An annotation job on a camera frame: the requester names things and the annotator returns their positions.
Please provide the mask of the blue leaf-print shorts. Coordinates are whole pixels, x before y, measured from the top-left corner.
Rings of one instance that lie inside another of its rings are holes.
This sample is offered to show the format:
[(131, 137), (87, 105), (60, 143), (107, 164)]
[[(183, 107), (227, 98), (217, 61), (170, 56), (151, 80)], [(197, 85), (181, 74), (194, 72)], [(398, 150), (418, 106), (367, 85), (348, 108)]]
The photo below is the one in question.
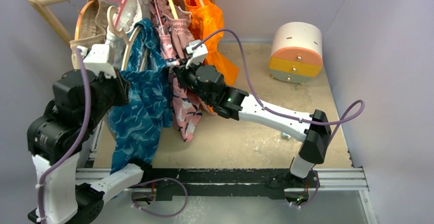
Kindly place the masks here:
[(135, 24), (140, 31), (133, 42), (126, 70), (129, 104), (115, 106), (107, 114), (109, 128), (116, 135), (111, 173), (133, 159), (151, 163), (157, 151), (161, 130), (172, 126), (171, 90), (166, 62), (160, 55), (160, 42), (151, 20)]

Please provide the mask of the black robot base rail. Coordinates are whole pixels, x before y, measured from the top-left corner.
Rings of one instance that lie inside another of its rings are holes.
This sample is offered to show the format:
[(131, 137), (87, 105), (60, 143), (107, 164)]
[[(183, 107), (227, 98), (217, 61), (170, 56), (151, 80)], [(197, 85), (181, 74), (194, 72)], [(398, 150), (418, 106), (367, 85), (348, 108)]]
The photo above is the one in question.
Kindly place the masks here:
[(290, 176), (286, 168), (154, 168), (144, 164), (142, 187), (154, 189), (157, 201), (174, 196), (267, 197), (292, 205), (307, 203), (319, 191), (368, 190), (361, 168), (313, 169), (306, 179)]

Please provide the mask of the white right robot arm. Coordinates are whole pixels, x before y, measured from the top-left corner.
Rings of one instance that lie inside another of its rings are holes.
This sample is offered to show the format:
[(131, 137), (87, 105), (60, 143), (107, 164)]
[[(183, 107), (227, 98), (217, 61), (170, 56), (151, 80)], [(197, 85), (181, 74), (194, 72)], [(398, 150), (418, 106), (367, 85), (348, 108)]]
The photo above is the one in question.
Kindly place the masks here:
[(301, 186), (310, 170), (324, 163), (332, 134), (325, 112), (298, 112), (256, 99), (247, 91), (227, 85), (223, 74), (212, 65), (182, 64), (174, 72), (180, 87), (191, 90), (218, 116), (261, 124), (301, 142), (287, 173), (292, 186)]

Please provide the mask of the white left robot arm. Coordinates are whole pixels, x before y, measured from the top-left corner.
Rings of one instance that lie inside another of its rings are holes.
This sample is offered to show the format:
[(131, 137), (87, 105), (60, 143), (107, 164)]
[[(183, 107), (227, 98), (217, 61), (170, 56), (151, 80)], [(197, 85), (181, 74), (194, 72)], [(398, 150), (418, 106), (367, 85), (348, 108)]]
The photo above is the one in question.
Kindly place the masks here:
[(125, 105), (130, 84), (119, 74), (68, 71), (53, 84), (54, 98), (28, 128), (28, 150), (37, 172), (33, 223), (91, 223), (104, 205), (133, 185), (148, 187), (151, 164), (133, 158), (94, 183), (76, 183), (82, 144), (112, 107)]

